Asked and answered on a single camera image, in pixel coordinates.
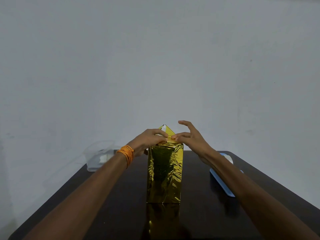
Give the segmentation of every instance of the person's right arm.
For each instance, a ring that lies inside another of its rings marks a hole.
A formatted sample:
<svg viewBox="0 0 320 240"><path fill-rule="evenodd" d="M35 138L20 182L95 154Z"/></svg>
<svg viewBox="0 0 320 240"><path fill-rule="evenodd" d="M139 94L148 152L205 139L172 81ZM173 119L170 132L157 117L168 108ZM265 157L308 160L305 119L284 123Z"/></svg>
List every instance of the person's right arm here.
<svg viewBox="0 0 320 240"><path fill-rule="evenodd" d="M264 238L320 240L296 215L210 147L191 122L179 121L179 124L186 125L190 133L178 133L171 138L186 144L214 169Z"/></svg>

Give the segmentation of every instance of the hand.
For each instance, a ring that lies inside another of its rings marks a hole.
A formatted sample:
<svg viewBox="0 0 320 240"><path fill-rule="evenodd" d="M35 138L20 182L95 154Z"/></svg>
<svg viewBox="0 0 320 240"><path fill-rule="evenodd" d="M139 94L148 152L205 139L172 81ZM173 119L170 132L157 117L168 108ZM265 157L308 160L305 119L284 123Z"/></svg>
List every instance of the hand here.
<svg viewBox="0 0 320 240"><path fill-rule="evenodd" d="M141 156L145 149L167 141L168 134L160 129L146 129L127 145L134 149L134 156Z"/></svg>
<svg viewBox="0 0 320 240"><path fill-rule="evenodd" d="M186 144L191 150L198 154L201 161L209 165L206 155L216 152L202 137L200 132L189 121L179 120L179 124L186 125L190 132L182 132L171 136L171 139Z"/></svg>

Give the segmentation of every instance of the person's left arm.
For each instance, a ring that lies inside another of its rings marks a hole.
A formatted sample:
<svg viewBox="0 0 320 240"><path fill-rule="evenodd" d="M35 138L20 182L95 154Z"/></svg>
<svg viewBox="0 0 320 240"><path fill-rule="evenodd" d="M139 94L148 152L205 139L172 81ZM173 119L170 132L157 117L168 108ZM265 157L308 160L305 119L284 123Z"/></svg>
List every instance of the person's left arm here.
<svg viewBox="0 0 320 240"><path fill-rule="evenodd" d="M160 129L147 129L127 145L134 149L136 157L142 155L145 149L166 141L166 137L168 135ZM39 222L24 240L83 239L110 190L126 168L125 155L117 152Z"/></svg>

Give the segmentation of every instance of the forearm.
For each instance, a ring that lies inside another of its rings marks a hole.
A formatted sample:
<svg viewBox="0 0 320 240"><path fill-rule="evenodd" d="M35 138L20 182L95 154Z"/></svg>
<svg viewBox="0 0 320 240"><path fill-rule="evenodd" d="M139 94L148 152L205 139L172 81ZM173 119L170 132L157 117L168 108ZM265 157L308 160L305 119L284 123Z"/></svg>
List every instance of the forearm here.
<svg viewBox="0 0 320 240"><path fill-rule="evenodd" d="M82 239L126 167L125 155L116 153L24 239Z"/></svg>
<svg viewBox="0 0 320 240"><path fill-rule="evenodd" d="M297 216L241 173L217 151L210 150L205 158L237 197L264 238L320 239Z"/></svg>

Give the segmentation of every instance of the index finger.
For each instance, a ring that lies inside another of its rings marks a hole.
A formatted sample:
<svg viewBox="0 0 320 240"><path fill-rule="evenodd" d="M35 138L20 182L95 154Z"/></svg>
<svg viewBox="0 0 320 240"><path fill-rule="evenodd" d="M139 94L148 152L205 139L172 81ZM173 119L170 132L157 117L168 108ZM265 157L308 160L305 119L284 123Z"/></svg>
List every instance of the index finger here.
<svg viewBox="0 0 320 240"><path fill-rule="evenodd" d="M159 135L162 135L164 137L168 137L168 134L165 131L161 130L161 129L151 129L151 133L153 135L159 134Z"/></svg>
<svg viewBox="0 0 320 240"><path fill-rule="evenodd" d="M189 128L190 132L194 132L197 130L190 121L179 120L178 123L181 125L186 125Z"/></svg>

